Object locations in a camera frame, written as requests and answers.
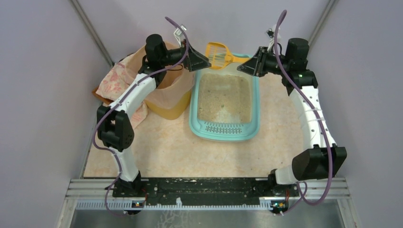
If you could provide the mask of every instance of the gray floor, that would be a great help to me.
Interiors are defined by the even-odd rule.
[[[142,211],[116,217],[105,210],[76,210],[71,228],[279,228],[344,227],[336,200],[318,206],[299,204],[284,217],[269,211]]]

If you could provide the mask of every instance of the teal tray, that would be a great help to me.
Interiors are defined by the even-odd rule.
[[[231,63],[226,68],[213,73],[234,72],[239,63]],[[211,69],[203,69],[196,72],[195,85],[192,90],[192,98],[189,111],[189,126],[192,132],[204,139],[215,141],[245,141],[253,138],[259,131],[260,126],[260,96],[259,96],[259,78],[251,77],[252,85],[252,113],[251,121],[249,123],[217,123],[203,121],[197,118],[198,96],[199,96],[199,84],[200,79],[205,72],[212,71]]]

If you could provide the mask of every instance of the yellow scoop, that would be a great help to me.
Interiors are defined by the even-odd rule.
[[[230,63],[244,63],[249,58],[240,58],[231,54],[227,46],[222,43],[210,42],[207,44],[205,56],[209,58],[211,69],[220,70]]]

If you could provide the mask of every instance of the white wall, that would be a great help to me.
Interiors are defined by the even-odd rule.
[[[0,4],[0,226],[54,227],[108,71],[67,0]]]
[[[401,0],[340,1],[309,56],[365,228],[403,224],[402,9]]]
[[[158,33],[176,42],[168,16],[188,31],[191,45],[204,54],[211,41],[230,51],[254,54],[267,46],[266,30],[288,10],[286,40],[309,38],[328,0],[80,0],[114,61],[138,50],[147,36]]]

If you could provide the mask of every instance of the litter box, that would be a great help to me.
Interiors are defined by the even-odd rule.
[[[221,70],[196,72],[189,112],[192,132],[215,141],[245,141],[260,126],[259,78],[231,63]]]

